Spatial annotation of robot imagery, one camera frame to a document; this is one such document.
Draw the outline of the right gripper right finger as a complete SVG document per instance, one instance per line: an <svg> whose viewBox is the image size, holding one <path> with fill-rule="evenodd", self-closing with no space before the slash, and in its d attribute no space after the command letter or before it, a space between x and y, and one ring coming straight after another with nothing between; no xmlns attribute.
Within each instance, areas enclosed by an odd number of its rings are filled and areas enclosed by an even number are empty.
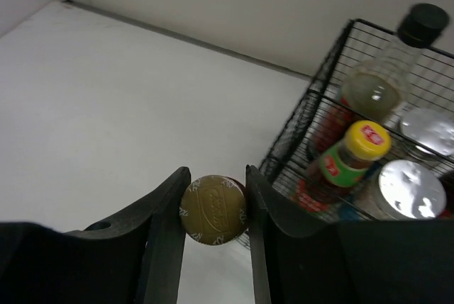
<svg viewBox="0 0 454 304"><path fill-rule="evenodd" d="M451 220L326 223L245 170L256 303L452 303Z"/></svg>

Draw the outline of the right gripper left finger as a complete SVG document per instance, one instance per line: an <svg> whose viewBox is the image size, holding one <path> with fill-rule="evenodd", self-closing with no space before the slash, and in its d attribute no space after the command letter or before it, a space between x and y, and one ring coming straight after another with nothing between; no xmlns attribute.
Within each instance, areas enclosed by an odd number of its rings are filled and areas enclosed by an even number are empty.
<svg viewBox="0 0 454 304"><path fill-rule="evenodd" d="M181 167L154 191L84 230L1 224L2 303L176 303L191 181Z"/></svg>

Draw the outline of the small yellow bottle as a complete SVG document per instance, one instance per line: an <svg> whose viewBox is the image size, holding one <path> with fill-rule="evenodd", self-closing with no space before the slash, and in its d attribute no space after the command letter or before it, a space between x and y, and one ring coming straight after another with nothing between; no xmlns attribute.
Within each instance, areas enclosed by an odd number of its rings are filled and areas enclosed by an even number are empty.
<svg viewBox="0 0 454 304"><path fill-rule="evenodd" d="M228 176L195 179L181 198L179 216L194 241L210 246L226 244L247 229L245 187Z"/></svg>

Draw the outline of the red sauce bottle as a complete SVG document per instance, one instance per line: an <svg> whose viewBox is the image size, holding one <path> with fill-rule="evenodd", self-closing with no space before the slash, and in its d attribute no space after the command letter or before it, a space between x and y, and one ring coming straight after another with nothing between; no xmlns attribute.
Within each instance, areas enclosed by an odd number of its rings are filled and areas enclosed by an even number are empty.
<svg viewBox="0 0 454 304"><path fill-rule="evenodd" d="M451 170L439 178L446 194L446 205L439 215L442 219L453 219L454 212L454 171Z"/></svg>
<svg viewBox="0 0 454 304"><path fill-rule="evenodd" d="M310 163L292 199L310 213L340 203L392 146L387 129L370 120L353 123L343 138Z"/></svg>

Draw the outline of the silver-lid jar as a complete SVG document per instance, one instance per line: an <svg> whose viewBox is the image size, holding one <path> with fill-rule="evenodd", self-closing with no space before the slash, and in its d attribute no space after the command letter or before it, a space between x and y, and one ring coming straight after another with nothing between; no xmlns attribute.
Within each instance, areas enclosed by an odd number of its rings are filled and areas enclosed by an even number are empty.
<svg viewBox="0 0 454 304"><path fill-rule="evenodd" d="M453 121L438 111L414 108L400 118L398 130L405 159L437 165L438 154L453 155Z"/></svg>
<svg viewBox="0 0 454 304"><path fill-rule="evenodd" d="M430 170L398 159L377 170L353 204L378 220L430 220L445 210L446 194Z"/></svg>

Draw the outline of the dark soy sauce bottle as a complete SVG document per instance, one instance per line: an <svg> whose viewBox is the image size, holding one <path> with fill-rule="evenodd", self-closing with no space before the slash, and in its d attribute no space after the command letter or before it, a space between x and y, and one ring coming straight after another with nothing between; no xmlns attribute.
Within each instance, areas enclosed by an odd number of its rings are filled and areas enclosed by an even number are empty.
<svg viewBox="0 0 454 304"><path fill-rule="evenodd" d="M325 152L362 115L376 123L385 123L408 99L408 74L417 59L449 23L450 16L441 7L414 4L400 21L394 37L376 57L356 65L345 78L336 101L323 112L314 131L311 152L316 157Z"/></svg>

